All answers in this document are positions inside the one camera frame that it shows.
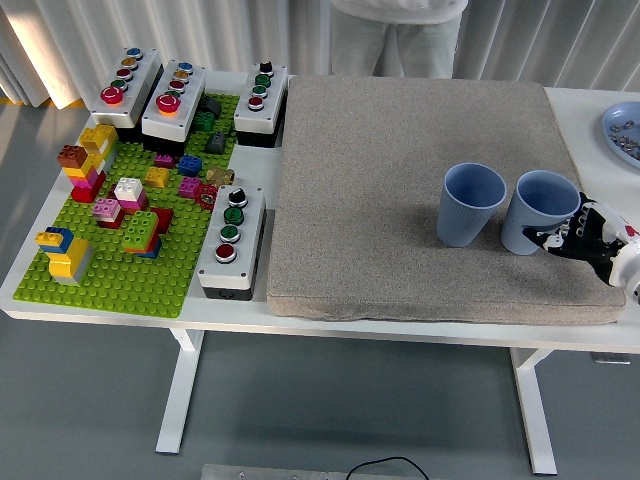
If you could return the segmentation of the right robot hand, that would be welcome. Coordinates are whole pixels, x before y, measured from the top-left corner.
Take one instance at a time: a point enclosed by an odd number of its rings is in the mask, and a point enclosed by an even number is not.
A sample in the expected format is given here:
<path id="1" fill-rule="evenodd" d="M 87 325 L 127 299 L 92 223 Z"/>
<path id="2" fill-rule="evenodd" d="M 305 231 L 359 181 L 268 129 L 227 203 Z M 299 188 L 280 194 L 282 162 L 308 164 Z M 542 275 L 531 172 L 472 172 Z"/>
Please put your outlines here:
<path id="1" fill-rule="evenodd" d="M 580 207 L 557 229 L 527 226 L 524 236 L 548 253 L 588 263 L 597 277 L 639 300 L 639 231 L 603 203 L 580 195 Z"/>

